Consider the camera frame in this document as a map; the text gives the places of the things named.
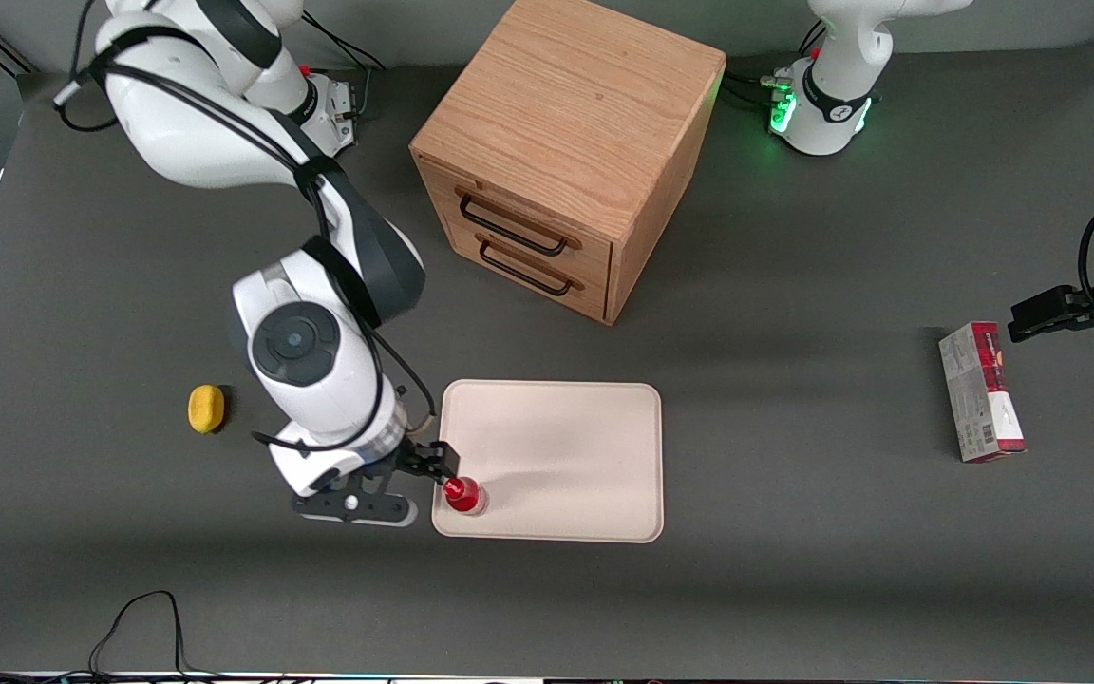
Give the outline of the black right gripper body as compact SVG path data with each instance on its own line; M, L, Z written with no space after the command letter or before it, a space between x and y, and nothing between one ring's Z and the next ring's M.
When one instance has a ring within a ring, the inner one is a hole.
M387 457L379 462L379 486L389 486L396 473L407 473L414 477L437 482L435 447L417 445L412 441L401 441Z

